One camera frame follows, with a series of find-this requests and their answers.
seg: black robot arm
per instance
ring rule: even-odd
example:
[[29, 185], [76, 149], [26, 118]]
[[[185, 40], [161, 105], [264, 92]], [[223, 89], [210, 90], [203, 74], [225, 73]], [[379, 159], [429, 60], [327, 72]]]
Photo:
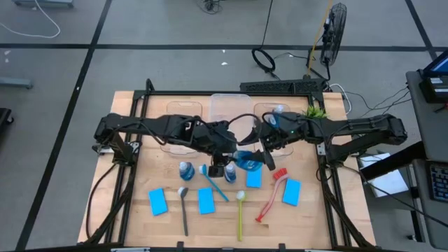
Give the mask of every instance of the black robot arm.
[[[276, 123], [266, 120], [267, 116], [273, 116]], [[135, 118], [111, 113], [99, 122], [94, 135], [98, 145], [94, 146], [94, 150], [110, 146], [114, 152], [114, 162], [131, 165], [134, 149], [121, 139], [119, 132], [150, 135], [161, 145], [182, 145], [211, 155], [215, 165], [209, 170], [209, 175], [215, 177], [222, 176], [223, 167], [235, 160], [232, 154], [237, 150], [237, 145], [260, 141], [263, 152], [257, 150], [245, 159], [263, 162], [273, 170], [275, 163], [270, 153], [299, 140], [320, 145], [327, 163], [337, 166], [352, 153], [377, 144], [398, 145], [407, 138], [403, 123], [392, 115], [332, 121], [327, 118], [308, 118], [294, 112], [269, 112], [262, 115], [262, 122], [256, 123], [252, 133], [241, 142], [235, 139], [228, 128], [228, 121], [204, 122], [199, 116]], [[333, 137], [355, 134], [363, 136], [343, 145], [330, 144]]]
[[[267, 116], [275, 116], [275, 126], [266, 120]], [[262, 130], [260, 141], [265, 152], [272, 152], [293, 142], [305, 140], [311, 144], [321, 145], [321, 152], [325, 154], [327, 163], [336, 166], [345, 161], [350, 154], [377, 144], [399, 145], [407, 139], [401, 119], [389, 114], [333, 121], [327, 118], [308, 118], [295, 112], [281, 114], [269, 112], [263, 114], [262, 120], [263, 123], [259, 127]], [[331, 144], [333, 137], [356, 134], [362, 136], [343, 145]], [[256, 130], [253, 130], [245, 141], [255, 139], [256, 135]], [[274, 168], [269, 153], [265, 153], [264, 161], [270, 169]]]

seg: gray floor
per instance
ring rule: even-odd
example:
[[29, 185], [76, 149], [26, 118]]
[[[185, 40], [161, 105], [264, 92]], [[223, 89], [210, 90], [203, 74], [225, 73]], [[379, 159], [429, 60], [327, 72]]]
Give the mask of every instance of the gray floor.
[[[73, 10], [48, 10], [62, 29], [53, 40], [21, 37], [0, 27], [0, 43], [89, 44], [104, 2], [75, 0]], [[348, 9], [344, 46], [424, 46], [405, 1], [343, 2]], [[448, 46], [442, 26], [447, 21], [443, 10], [448, 2], [413, 2], [433, 45]], [[193, 0], [113, 0], [99, 43], [259, 44], [269, 1], [221, 4], [221, 13], [207, 15]], [[312, 44], [325, 7], [324, 0], [275, 1], [266, 44]], [[0, 22], [22, 32], [54, 32], [41, 13], [18, 8], [10, 1], [0, 2]], [[15, 116], [0, 145], [0, 251], [12, 250], [17, 244], [86, 52], [0, 48], [0, 76], [34, 82], [31, 90], [0, 87], [0, 107], [13, 109]], [[306, 51], [291, 52], [306, 55]], [[274, 56], [284, 51], [269, 53]], [[331, 83], [362, 94], [374, 106], [405, 86], [406, 71], [423, 68], [430, 61], [427, 52], [342, 51], [331, 68]], [[276, 64], [276, 74], [282, 79], [301, 78], [306, 71], [303, 59], [284, 56]], [[324, 72], [321, 66], [316, 68]], [[250, 50], [96, 50], [28, 249], [76, 243], [97, 160], [90, 150], [95, 126], [108, 113], [116, 90], [141, 89], [146, 78], [151, 78], [157, 90], [238, 90], [241, 82], [271, 80], [253, 62]], [[349, 98], [353, 103], [350, 118], [367, 111], [361, 99]], [[405, 123], [409, 140], [404, 146], [420, 140], [410, 103], [393, 107], [389, 113]], [[394, 153], [404, 146], [378, 148]], [[365, 191], [378, 245], [404, 251], [431, 249], [406, 240], [405, 235], [412, 234], [407, 212], [377, 204], [370, 191]]]

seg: electric fan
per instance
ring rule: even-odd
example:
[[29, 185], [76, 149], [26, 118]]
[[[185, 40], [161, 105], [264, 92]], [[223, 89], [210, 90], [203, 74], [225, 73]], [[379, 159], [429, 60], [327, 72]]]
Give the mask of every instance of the electric fan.
[[[346, 18], [347, 18], [347, 7], [342, 3], [335, 4], [331, 8], [330, 13], [328, 14], [328, 18], [325, 20], [325, 23], [323, 25], [323, 34], [321, 37], [322, 45], [318, 45], [314, 48], [315, 50], [322, 51], [320, 62], [327, 69], [328, 74], [328, 77], [326, 78], [327, 81], [330, 80], [329, 66], [335, 63], [337, 53], [339, 52], [341, 46]], [[311, 57], [310, 56], [311, 52], [312, 49], [308, 51], [307, 67], [310, 64], [309, 58]], [[320, 78], [323, 78], [321, 74], [316, 72], [311, 67], [309, 68], [309, 71], [312, 71]]]

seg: green leaves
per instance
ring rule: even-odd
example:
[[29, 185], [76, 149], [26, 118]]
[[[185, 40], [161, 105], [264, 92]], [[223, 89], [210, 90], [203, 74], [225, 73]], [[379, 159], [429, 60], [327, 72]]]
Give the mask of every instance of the green leaves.
[[314, 106], [308, 107], [306, 116], [309, 118], [327, 118], [327, 114], [324, 109], [316, 108]]

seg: monitor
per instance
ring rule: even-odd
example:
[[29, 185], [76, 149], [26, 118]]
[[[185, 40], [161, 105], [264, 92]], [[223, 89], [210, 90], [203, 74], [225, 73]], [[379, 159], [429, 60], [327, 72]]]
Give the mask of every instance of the monitor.
[[424, 70], [426, 77], [448, 76], [448, 50], [444, 51], [439, 57], [434, 59]]

